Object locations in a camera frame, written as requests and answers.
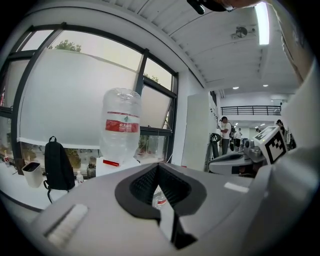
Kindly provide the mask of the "black mezzanine railing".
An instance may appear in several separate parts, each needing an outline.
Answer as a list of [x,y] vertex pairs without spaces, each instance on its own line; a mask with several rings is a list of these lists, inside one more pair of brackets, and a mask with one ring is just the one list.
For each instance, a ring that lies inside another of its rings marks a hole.
[[264,116],[280,116],[281,106],[275,105],[244,105],[244,106],[222,106],[221,114],[227,115],[264,115]]

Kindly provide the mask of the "round ceiling fixture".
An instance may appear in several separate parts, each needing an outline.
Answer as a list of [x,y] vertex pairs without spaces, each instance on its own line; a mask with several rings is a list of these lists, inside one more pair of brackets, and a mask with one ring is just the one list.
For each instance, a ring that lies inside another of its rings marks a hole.
[[256,37],[257,36],[257,27],[255,25],[239,25],[235,28],[235,32],[232,33],[232,40],[239,40],[245,37]]

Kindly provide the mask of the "black window frame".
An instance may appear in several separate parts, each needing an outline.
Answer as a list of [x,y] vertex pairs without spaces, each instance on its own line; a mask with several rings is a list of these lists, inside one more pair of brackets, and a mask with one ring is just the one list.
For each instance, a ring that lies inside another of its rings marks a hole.
[[[48,30],[51,30],[52,32],[50,32],[49,35],[42,40],[42,42],[36,49],[25,50],[25,51],[22,50],[23,46],[25,46],[25,44],[30,40],[30,38],[37,31],[48,31]],[[11,142],[11,148],[12,148],[12,156],[9,158],[9,163],[11,166],[14,167],[14,170],[19,175],[23,174],[22,166],[25,163],[25,160],[23,160],[23,156],[22,156],[21,143],[18,141],[18,132],[19,132],[18,121],[20,120],[19,115],[21,112],[23,94],[27,84],[27,80],[34,66],[36,65],[36,62],[40,58],[40,55],[45,50],[45,48],[50,46],[63,31],[76,31],[76,32],[92,34],[95,36],[101,36],[103,38],[115,41],[117,43],[120,43],[126,47],[129,47],[139,52],[140,54],[142,54],[142,57],[137,70],[138,73],[137,73],[136,82],[135,82],[136,92],[140,94],[142,92],[143,83],[147,83],[163,94],[168,93],[170,97],[176,98],[178,96],[177,92],[172,92],[171,90],[164,88],[159,83],[156,83],[154,80],[144,76],[147,59],[151,59],[156,64],[160,65],[160,67],[168,71],[175,79],[178,78],[178,74],[172,68],[166,65],[162,60],[157,58],[155,55],[151,54],[147,48],[142,48],[137,44],[127,39],[124,39],[118,35],[115,35],[100,29],[91,28],[88,26],[71,25],[71,24],[67,24],[66,22],[62,22],[60,24],[47,24],[47,25],[39,25],[39,26],[31,25],[30,27],[25,29],[24,33],[21,34],[18,39],[15,40],[15,44],[11,48],[10,52],[7,54],[4,64],[1,66],[1,69],[0,69],[0,77],[1,77],[1,80],[3,81],[5,77],[5,72],[8,71],[10,62],[29,60],[29,63],[27,64],[26,68],[22,73],[21,78],[18,81],[17,90],[16,90],[16,93],[14,94],[13,105],[10,107],[0,106],[0,117],[4,117],[11,120],[10,142]]]

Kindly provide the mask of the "black backpack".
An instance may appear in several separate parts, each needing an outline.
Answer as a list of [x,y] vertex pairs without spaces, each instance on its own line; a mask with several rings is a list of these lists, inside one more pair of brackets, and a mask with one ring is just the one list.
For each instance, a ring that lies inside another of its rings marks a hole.
[[52,190],[67,191],[75,187],[75,176],[71,162],[65,148],[57,142],[55,136],[49,138],[44,151],[44,169],[46,180],[43,181],[47,189],[47,197],[50,203]]

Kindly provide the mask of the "white water dispenser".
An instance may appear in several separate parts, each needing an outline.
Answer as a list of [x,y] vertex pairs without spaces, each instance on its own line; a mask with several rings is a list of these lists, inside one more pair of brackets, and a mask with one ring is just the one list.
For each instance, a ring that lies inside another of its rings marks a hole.
[[100,177],[108,174],[112,174],[115,172],[123,171],[129,168],[133,167],[138,167],[141,164],[135,159],[135,158],[130,158],[127,162],[124,162],[120,166],[113,166],[109,165],[106,163],[103,163],[104,158],[99,157],[96,159],[96,171],[95,171],[95,176]]

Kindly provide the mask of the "frosted window blind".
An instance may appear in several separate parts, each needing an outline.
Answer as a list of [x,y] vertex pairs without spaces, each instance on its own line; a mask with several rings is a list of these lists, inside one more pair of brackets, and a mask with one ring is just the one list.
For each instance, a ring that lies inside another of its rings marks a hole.
[[132,69],[88,54],[44,50],[24,87],[19,140],[65,148],[98,149],[103,97],[112,88],[132,89]]

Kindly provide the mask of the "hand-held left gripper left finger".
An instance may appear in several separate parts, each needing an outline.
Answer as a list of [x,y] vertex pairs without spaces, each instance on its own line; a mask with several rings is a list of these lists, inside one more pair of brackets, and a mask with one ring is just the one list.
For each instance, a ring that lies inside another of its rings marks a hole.
[[181,168],[153,163],[86,181],[32,223],[49,256],[173,256],[173,214],[152,205],[159,177]]

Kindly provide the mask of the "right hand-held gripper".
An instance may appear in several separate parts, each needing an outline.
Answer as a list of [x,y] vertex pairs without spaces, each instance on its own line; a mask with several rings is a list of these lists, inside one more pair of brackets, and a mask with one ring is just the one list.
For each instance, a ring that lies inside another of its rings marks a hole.
[[261,167],[274,164],[287,151],[280,127],[268,126],[244,143],[243,153],[228,153],[211,160],[208,171],[254,178]]

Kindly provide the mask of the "person's short-sleeved shirt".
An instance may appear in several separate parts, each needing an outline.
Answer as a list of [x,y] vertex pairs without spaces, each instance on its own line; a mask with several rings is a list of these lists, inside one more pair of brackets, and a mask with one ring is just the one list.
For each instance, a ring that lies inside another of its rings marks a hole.
[[281,29],[282,48],[301,85],[308,76],[315,54],[301,26],[290,13],[287,0],[267,0],[273,7]]

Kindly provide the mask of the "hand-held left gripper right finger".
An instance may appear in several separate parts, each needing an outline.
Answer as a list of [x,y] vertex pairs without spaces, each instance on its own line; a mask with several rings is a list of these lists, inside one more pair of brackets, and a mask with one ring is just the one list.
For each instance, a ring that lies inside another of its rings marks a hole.
[[257,256],[268,248],[268,167],[254,179],[165,163],[158,174],[174,214],[172,248],[160,256]]

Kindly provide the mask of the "small clear container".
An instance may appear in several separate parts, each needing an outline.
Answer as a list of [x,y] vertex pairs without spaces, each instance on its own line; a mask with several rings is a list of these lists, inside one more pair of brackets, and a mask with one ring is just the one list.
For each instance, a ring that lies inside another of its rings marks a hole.
[[86,169],[87,179],[92,179],[96,177],[96,162],[97,159],[94,156],[91,156],[88,161],[88,166]]

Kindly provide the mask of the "long ceiling light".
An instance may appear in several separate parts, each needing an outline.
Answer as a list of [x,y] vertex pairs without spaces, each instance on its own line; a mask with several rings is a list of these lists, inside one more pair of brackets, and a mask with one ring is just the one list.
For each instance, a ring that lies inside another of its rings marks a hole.
[[270,23],[267,5],[265,2],[259,2],[254,9],[258,23],[259,44],[268,45],[270,43]]

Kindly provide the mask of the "large clear bottle red label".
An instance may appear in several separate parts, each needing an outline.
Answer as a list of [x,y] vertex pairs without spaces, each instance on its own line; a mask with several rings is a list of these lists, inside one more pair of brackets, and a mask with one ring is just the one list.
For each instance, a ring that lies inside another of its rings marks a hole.
[[118,167],[134,157],[140,138],[141,96],[127,88],[112,88],[102,100],[99,150],[104,164]]

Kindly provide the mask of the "white waste bin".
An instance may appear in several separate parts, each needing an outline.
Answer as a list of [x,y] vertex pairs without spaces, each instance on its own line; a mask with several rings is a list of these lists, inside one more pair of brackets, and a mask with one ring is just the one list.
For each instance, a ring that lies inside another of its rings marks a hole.
[[43,172],[39,162],[31,161],[27,163],[22,172],[25,176],[27,184],[31,188],[38,188],[43,183]]

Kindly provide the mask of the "white locker cabinet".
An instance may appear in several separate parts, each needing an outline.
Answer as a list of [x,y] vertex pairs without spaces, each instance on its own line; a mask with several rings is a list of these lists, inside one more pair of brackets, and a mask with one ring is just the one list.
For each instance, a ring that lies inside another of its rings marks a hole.
[[212,134],[218,131],[218,110],[209,92],[189,95],[181,165],[207,172],[213,157]]

